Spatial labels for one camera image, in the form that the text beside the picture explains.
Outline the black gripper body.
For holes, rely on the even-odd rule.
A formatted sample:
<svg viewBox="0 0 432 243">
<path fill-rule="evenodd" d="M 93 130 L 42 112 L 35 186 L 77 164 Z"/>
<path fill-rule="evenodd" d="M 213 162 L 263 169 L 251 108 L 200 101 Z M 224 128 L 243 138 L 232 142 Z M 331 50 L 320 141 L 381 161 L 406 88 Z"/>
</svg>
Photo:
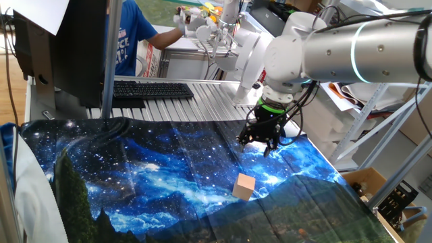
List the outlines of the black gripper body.
<svg viewBox="0 0 432 243">
<path fill-rule="evenodd" d="M 258 142 L 275 143 L 277 141 L 276 125 L 278 113 L 270 112 L 265 108 L 254 109 L 256 121 L 252 124 L 252 138 Z"/>
</svg>

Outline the gloved person hand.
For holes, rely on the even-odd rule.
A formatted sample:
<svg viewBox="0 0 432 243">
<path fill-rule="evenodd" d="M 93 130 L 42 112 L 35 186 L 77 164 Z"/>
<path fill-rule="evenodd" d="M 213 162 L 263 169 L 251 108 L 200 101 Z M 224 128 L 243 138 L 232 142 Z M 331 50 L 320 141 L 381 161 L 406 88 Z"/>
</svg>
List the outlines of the gloved person hand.
<svg viewBox="0 0 432 243">
<path fill-rule="evenodd" d="M 187 36 L 186 34 L 186 18 L 181 15 L 174 15 L 173 22 L 178 25 L 178 29 L 182 33 L 183 36 Z"/>
</svg>

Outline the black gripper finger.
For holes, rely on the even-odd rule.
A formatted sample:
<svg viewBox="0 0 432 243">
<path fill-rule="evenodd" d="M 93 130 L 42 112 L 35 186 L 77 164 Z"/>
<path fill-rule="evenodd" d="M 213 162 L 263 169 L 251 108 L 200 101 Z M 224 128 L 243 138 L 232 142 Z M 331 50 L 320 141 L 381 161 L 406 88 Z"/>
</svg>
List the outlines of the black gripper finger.
<svg viewBox="0 0 432 243">
<path fill-rule="evenodd" d="M 239 135 L 236 136 L 238 144 L 244 150 L 245 146 L 255 141 L 257 137 L 257 127 L 252 124 L 246 124 Z"/>
<path fill-rule="evenodd" d="M 266 136 L 264 138 L 264 142 L 266 144 L 266 148 L 263 153 L 264 157 L 268 157 L 272 151 L 277 150 L 279 146 L 279 141 L 280 141 L 279 134 Z"/>
</svg>

